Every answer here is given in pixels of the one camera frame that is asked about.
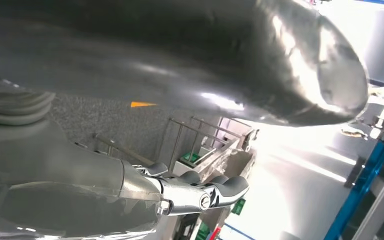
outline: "blue metal frame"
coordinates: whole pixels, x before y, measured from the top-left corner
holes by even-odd
[[[369,191],[373,180],[379,174],[384,164],[384,142],[379,141],[371,152],[365,168],[362,169],[360,176],[355,181],[355,186],[351,189],[347,199],[336,215],[333,224],[330,226],[324,240],[338,240],[343,233],[347,223],[350,221],[357,206]]]
[[[240,235],[242,235],[242,236],[248,238],[249,240],[255,240],[255,238],[252,238],[252,237],[248,236],[246,233],[242,232],[241,230],[238,230],[237,228],[235,228],[235,227],[233,227],[233,226],[231,226],[231,225],[229,225],[229,224],[227,224],[227,223],[225,223],[224,225],[225,225],[226,227],[232,229],[233,231],[239,233]]]

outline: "green object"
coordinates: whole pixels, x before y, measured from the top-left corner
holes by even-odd
[[[232,209],[232,213],[236,214],[236,215],[240,215],[241,212],[242,212],[242,209],[244,208],[244,205],[245,205],[245,202],[246,200],[241,198],[239,199],[235,204],[234,204],[234,207]]]
[[[209,234],[210,229],[204,222],[202,222],[199,226],[198,234],[196,235],[195,240],[206,240]]]
[[[195,163],[200,158],[200,156],[198,156],[195,153],[193,153],[192,157],[191,157],[191,153],[190,152],[186,153],[185,155],[183,155],[181,157],[183,159],[185,159],[186,161],[191,162],[191,163]]]

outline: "red object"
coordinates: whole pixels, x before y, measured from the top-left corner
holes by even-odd
[[[215,231],[212,233],[212,235],[209,237],[209,240],[215,240],[216,237],[219,235],[220,231],[222,230],[221,227],[217,227]]]

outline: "metal bolt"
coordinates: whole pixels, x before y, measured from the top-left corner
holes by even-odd
[[[201,197],[199,207],[204,211],[210,207],[210,196],[208,194],[204,194]]]

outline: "grey floor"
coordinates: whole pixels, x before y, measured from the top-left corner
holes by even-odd
[[[195,127],[199,123],[192,120],[192,116],[198,116],[213,124],[218,124],[220,120],[216,115],[197,114],[188,110],[164,106],[131,108],[130,104],[126,101],[60,94],[52,103],[50,116],[61,125],[72,142],[84,144],[89,149],[104,151],[105,146],[92,137],[93,133],[100,133],[151,161],[166,164],[170,162],[179,130],[178,125],[169,122],[170,117]],[[189,151],[194,138],[194,132],[184,129],[181,135],[182,143],[175,154],[180,156]],[[115,152],[114,156],[132,164],[141,164],[120,152]],[[169,240],[176,222],[176,217],[162,217],[156,233],[144,239]]]

